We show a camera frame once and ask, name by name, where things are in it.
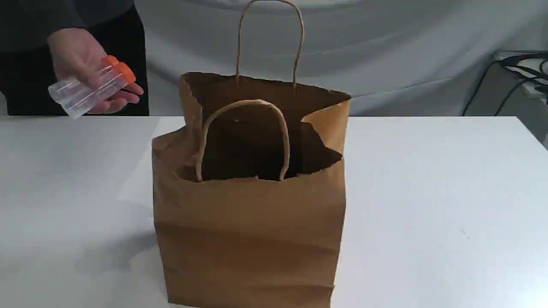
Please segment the person's dark sleeve forearm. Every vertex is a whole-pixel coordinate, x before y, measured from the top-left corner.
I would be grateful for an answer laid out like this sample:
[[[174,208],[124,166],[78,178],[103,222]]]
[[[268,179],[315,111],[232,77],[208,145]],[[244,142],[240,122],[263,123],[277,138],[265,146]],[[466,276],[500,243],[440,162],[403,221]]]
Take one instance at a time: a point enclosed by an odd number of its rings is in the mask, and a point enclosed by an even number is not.
[[[43,46],[55,31],[96,26],[133,6],[133,0],[2,0],[1,51]]]

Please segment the person's bare hand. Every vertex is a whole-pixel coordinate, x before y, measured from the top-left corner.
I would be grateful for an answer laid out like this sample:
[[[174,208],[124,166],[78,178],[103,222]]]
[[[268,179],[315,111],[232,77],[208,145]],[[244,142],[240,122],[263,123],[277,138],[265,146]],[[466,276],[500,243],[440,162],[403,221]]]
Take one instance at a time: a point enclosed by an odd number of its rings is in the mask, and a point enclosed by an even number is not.
[[[98,67],[106,53],[95,37],[86,29],[61,29],[49,35],[47,45],[58,81],[76,78],[92,89],[100,87]],[[139,103],[143,88],[136,83],[126,86],[109,99],[97,103],[90,114],[112,114],[124,109],[128,103]]]

